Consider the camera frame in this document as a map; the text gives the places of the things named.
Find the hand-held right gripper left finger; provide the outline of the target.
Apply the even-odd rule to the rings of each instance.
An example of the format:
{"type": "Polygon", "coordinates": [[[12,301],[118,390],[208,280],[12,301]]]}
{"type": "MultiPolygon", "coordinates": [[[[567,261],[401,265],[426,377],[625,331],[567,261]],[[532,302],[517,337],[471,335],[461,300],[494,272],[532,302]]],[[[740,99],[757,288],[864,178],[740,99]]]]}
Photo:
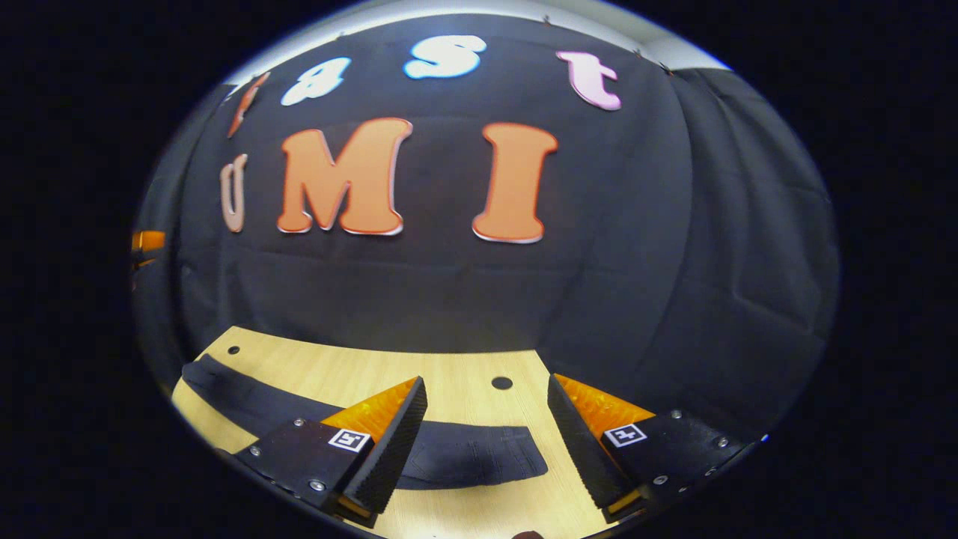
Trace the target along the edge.
{"type": "Polygon", "coordinates": [[[427,412],[413,377],[319,421],[295,418],[237,451],[232,463],[296,504],[373,528],[427,412]]]}

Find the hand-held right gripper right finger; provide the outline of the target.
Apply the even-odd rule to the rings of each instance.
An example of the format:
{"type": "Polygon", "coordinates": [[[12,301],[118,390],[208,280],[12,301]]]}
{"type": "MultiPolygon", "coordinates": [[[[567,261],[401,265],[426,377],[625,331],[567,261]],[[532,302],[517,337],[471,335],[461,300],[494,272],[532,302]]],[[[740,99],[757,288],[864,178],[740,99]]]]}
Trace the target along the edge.
{"type": "Polygon", "coordinates": [[[547,403],[608,524],[666,511],[753,449],[691,412],[650,412],[558,373],[549,379],[547,403]]]}

